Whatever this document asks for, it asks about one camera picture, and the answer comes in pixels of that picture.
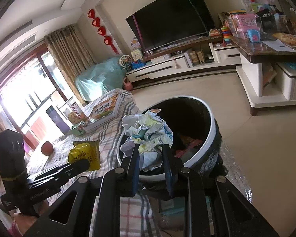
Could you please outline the person's left hand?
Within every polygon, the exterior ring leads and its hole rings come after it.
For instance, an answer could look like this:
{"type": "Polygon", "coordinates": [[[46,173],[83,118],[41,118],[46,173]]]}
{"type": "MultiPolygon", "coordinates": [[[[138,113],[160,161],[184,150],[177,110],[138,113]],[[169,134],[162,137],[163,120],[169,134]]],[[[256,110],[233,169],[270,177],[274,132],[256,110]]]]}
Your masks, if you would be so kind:
{"type": "Polygon", "coordinates": [[[49,207],[49,202],[47,200],[40,203],[38,207],[38,217],[27,216],[21,212],[15,213],[14,221],[11,225],[11,228],[9,229],[11,236],[23,236],[26,231],[37,221],[37,219],[48,210],[49,207]]]}

